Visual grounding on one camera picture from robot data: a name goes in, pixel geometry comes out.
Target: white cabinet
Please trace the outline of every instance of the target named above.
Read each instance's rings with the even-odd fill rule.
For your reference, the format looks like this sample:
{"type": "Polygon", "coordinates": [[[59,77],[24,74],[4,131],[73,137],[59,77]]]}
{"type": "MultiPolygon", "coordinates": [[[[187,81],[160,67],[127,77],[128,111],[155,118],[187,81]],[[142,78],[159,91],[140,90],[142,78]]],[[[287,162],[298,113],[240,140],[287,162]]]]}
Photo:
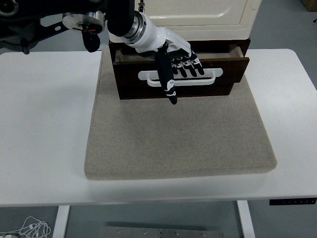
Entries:
{"type": "MultiPolygon", "coordinates": [[[[186,40],[248,39],[261,1],[144,0],[145,14],[154,24],[166,26],[186,40]]],[[[113,35],[110,40],[120,42],[113,35]]]]}

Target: gray floor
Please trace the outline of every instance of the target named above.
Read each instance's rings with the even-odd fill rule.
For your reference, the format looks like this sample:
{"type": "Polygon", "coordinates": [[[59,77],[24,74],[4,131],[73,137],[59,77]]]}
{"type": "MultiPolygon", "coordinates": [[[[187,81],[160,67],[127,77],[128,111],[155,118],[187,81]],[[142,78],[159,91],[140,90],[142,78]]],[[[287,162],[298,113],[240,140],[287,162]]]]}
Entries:
{"type": "Polygon", "coordinates": [[[57,211],[58,207],[56,206],[0,207],[0,232],[2,233],[21,229],[25,219],[29,216],[33,216],[36,219],[47,223],[47,225],[52,229],[48,238],[52,238],[57,211]]]}
{"type": "MultiPolygon", "coordinates": [[[[294,50],[313,84],[317,87],[317,23],[313,23],[316,18],[317,12],[307,12],[300,0],[263,0],[250,35],[250,48],[294,50]]],[[[60,15],[44,20],[46,24],[55,21],[60,21],[60,15]]],[[[107,35],[102,37],[102,42],[107,42],[107,35]]],[[[82,50],[85,49],[81,36],[68,31],[40,42],[32,51],[82,50]]],[[[7,52],[7,50],[0,49],[0,54],[3,52],[7,52]]],[[[249,205],[257,238],[317,237],[317,205],[277,207],[269,206],[268,201],[250,201],[249,205]]],[[[116,224],[129,224],[134,221],[148,226],[164,226],[162,228],[174,225],[183,228],[226,229],[220,225],[217,219],[213,218],[215,214],[213,206],[213,203],[197,203],[177,205],[175,208],[171,204],[147,204],[143,208],[141,205],[73,207],[70,210],[66,235],[67,237],[88,237],[88,231],[98,229],[96,224],[106,225],[111,220],[116,224]],[[167,216],[171,209],[174,213],[167,216]]],[[[29,215],[43,215],[45,220],[46,215],[51,216],[55,212],[54,210],[48,211],[46,208],[39,208],[37,211],[30,211],[29,208],[0,208],[0,228],[5,231],[17,229],[20,227],[21,221],[23,222],[29,215]]],[[[220,219],[229,218],[225,210],[222,210],[221,213],[216,212],[216,214],[218,216],[223,214],[220,219]]],[[[226,232],[227,237],[241,237],[241,230],[237,226],[229,228],[226,232]]]]}

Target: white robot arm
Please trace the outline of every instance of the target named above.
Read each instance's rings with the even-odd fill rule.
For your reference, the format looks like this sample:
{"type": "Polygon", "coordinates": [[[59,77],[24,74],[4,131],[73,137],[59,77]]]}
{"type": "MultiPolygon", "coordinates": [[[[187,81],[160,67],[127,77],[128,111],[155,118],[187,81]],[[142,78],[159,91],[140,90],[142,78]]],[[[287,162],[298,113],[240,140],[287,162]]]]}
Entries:
{"type": "Polygon", "coordinates": [[[156,61],[161,86],[173,104],[177,103],[173,74],[180,71],[183,77],[187,77],[186,69],[194,77],[197,76],[195,69],[204,74],[190,44],[168,28],[155,26],[144,13],[135,12],[130,31],[121,39],[135,48],[139,55],[156,61]]]}

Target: metal panel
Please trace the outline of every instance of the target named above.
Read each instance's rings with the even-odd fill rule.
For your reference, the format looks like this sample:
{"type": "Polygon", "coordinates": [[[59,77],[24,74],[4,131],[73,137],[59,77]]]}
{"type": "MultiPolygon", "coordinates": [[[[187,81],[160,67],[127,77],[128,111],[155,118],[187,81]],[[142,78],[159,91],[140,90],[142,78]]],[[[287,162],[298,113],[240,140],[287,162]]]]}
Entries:
{"type": "Polygon", "coordinates": [[[101,238],[223,238],[222,232],[132,227],[103,227],[101,238]]]}

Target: cable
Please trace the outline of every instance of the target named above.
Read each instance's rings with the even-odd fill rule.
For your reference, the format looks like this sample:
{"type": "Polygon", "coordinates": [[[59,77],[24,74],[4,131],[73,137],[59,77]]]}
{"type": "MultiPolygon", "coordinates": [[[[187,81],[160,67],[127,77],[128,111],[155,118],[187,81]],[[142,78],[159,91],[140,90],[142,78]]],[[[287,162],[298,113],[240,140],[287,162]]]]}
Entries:
{"type": "Polygon", "coordinates": [[[3,234],[3,237],[5,234],[19,234],[25,238],[47,238],[49,233],[51,233],[51,228],[46,222],[31,216],[25,219],[21,229],[0,234],[3,234]]]}

